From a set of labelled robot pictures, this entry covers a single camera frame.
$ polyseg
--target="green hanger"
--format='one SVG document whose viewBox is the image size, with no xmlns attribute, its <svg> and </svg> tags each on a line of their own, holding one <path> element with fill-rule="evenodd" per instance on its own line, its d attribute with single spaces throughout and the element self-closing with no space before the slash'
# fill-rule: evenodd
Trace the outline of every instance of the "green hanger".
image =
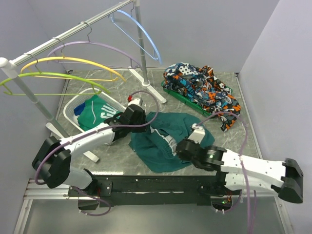
<svg viewBox="0 0 312 234">
<path fill-rule="evenodd" d="M 91 84 L 92 89 L 94 91 L 95 94 L 100 94 L 102 91 L 104 90 L 105 92 L 107 92 L 108 94 L 110 94 L 110 91 L 108 89 L 106 89 L 103 85 L 100 85 L 94 81 L 88 80 L 88 79 L 84 79 L 81 77 L 76 77 L 76 76 L 72 76 L 69 74 L 62 74 L 62 73 L 54 73 L 54 72 L 31 72 L 31 73 L 23 73 L 23 74 L 19 74 L 19 77 L 34 77 L 34 76 L 59 76 L 62 78 L 69 78 L 69 79 L 76 79 L 76 80 L 80 80 L 86 83 Z M 11 95 L 11 96 L 23 96 L 25 94 L 13 94 L 12 91 L 5 85 L 5 83 L 9 82 L 11 80 L 11 78 L 5 79 L 4 81 L 0 82 L 0 86 L 3 86 L 7 91 L 4 91 L 5 94 L 7 95 Z M 101 90 L 99 90 L 98 92 L 95 91 L 94 86 L 97 86 L 98 88 L 100 88 Z M 35 94 L 35 95 L 90 95 L 90 94 Z"/>
</svg>

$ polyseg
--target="green shirt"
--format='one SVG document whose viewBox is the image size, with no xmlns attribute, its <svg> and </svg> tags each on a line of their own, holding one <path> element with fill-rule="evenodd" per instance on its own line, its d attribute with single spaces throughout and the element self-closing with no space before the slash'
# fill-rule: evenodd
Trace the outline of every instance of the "green shirt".
<svg viewBox="0 0 312 234">
<path fill-rule="evenodd" d="M 150 121 L 155 112 L 146 119 Z M 181 160 L 176 154 L 176 145 L 192 133 L 192 125 L 200 119 L 187 113 L 158 113 L 157 118 L 144 133 L 131 133 L 129 146 L 153 172 L 173 172 L 189 166 L 189 161 Z M 205 148 L 215 141 L 205 129 L 205 137 L 200 146 Z"/>
<path fill-rule="evenodd" d="M 77 118 L 80 128 L 85 131 L 98 126 L 104 120 L 120 112 L 97 95 L 86 100 L 85 104 L 84 110 Z"/>
</svg>

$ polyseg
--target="yellow hanger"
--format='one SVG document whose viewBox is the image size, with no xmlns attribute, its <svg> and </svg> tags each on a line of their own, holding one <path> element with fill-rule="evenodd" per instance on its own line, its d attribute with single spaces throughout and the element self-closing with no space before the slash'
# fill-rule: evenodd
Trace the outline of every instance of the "yellow hanger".
<svg viewBox="0 0 312 234">
<path fill-rule="evenodd" d="M 40 78 L 50 78 L 50 79 L 72 79 L 72 78 L 66 78 L 66 77 L 50 77 L 50 76 L 34 76 L 34 77 L 40 77 Z M 93 81 L 116 81 L 118 80 L 118 77 L 114 78 L 114 79 L 90 79 L 90 78 L 85 78 L 87 80 L 93 80 Z"/>
<path fill-rule="evenodd" d="M 32 72 L 32 73 L 23 73 L 23 74 L 19 74 L 19 77 L 36 77 L 38 75 L 47 75 L 47 76 L 59 76 L 62 78 L 69 78 L 69 79 L 76 79 L 76 80 L 80 80 L 86 83 L 91 84 L 92 89 L 94 91 L 94 93 L 100 94 L 102 91 L 104 90 L 105 92 L 110 94 L 110 91 L 108 89 L 106 89 L 103 85 L 100 85 L 94 81 L 91 81 L 89 79 L 84 79 L 81 77 L 76 77 L 76 76 L 72 76 L 69 74 L 62 74 L 62 73 L 55 73 L 55 72 Z M 23 96 L 25 94 L 13 94 L 12 91 L 5 85 L 5 83 L 9 82 L 11 80 L 11 78 L 5 79 L 2 82 L 0 82 L 0 86 L 3 86 L 7 91 L 4 91 L 5 94 L 7 95 L 12 95 L 12 96 Z M 100 88 L 101 90 L 99 90 L 98 92 L 95 91 L 94 86 L 97 86 L 98 88 Z M 35 95 L 90 95 L 90 94 L 35 94 Z"/>
<path fill-rule="evenodd" d="M 92 61 L 89 61 L 89 60 L 85 60 L 85 59 L 81 59 L 81 58 L 72 58 L 72 57 L 48 57 L 48 58 L 40 58 L 36 61 L 32 61 L 30 62 L 29 64 L 25 65 L 20 73 L 23 73 L 23 71 L 30 67 L 31 65 L 33 64 L 37 64 L 38 62 L 44 62 L 44 61 L 51 61 L 51 60 L 71 60 L 71 61 L 77 61 L 77 62 L 84 62 L 84 63 L 87 63 L 87 64 L 90 64 L 90 65 L 93 65 L 93 66 L 97 66 L 97 67 L 100 67 L 102 69 L 105 69 L 107 71 L 110 72 L 110 75 L 111 75 L 111 80 L 106 80 L 106 81 L 115 81 L 116 79 L 113 79 L 113 75 L 112 74 L 115 74 L 117 75 L 118 77 L 120 77 L 124 82 L 126 81 L 126 79 L 121 75 L 119 74 L 118 72 L 106 67 L 106 66 L 103 66 L 102 64 L 99 64 L 99 63 L 96 63 L 96 62 L 92 62 Z"/>
</svg>

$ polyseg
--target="blue hanger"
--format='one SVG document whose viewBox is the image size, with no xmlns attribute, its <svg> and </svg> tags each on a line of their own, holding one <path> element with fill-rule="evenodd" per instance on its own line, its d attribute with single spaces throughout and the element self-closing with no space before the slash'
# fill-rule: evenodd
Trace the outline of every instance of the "blue hanger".
<svg viewBox="0 0 312 234">
<path fill-rule="evenodd" d="M 140 47 L 142 50 L 145 51 L 146 54 L 148 54 L 153 60 L 155 61 L 159 61 L 160 65 L 162 65 L 162 60 L 160 57 L 160 53 L 157 50 L 157 47 L 155 46 L 152 38 L 150 37 L 150 35 L 148 35 L 148 33 L 146 32 L 146 30 L 143 28 L 143 26 L 135 19 L 133 18 L 131 15 L 129 15 L 128 13 L 121 11 L 121 10 L 117 10 L 116 12 L 120 12 L 124 15 L 126 15 L 127 17 L 129 17 L 134 23 L 136 23 L 136 25 L 143 31 L 143 33 L 145 34 L 145 36 L 147 37 L 147 39 L 150 41 L 153 49 L 154 49 L 154 53 L 153 55 L 151 55 L 150 53 L 148 53 L 144 48 L 142 48 L 129 34 L 127 34 L 121 27 L 119 27 L 116 23 L 115 23 L 115 19 L 114 19 L 114 14 L 111 14 L 110 19 L 113 22 L 113 24 L 119 28 L 125 35 L 127 35 L 127 37 L 129 37 L 138 47 Z"/>
</svg>

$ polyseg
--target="plastic basket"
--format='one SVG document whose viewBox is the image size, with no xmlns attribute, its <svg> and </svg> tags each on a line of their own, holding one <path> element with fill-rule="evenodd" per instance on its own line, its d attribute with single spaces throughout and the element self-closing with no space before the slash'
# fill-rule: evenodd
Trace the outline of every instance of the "plastic basket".
<svg viewBox="0 0 312 234">
<path fill-rule="evenodd" d="M 86 100 L 90 99 L 92 96 L 94 96 L 94 91 L 92 88 L 89 89 L 85 89 L 83 90 L 82 93 L 90 93 L 90 95 L 76 95 L 73 97 L 73 99 L 71 99 L 64 107 L 63 110 L 63 114 L 65 116 L 65 118 L 71 123 L 73 124 L 76 128 L 78 128 L 81 132 L 84 132 L 77 123 L 75 123 L 75 113 L 74 113 L 74 109 L 81 105 L 82 103 L 84 103 Z M 113 106 L 114 108 L 116 108 L 117 110 L 119 110 L 120 112 L 124 112 L 126 110 L 126 107 L 124 107 L 123 105 L 121 105 L 119 102 L 117 102 L 115 99 L 111 98 L 110 96 L 108 96 L 107 94 L 105 94 L 104 92 L 98 94 L 99 98 L 103 99 L 104 101 L 106 101 L 108 104 L 110 104 L 111 106 Z"/>
</svg>

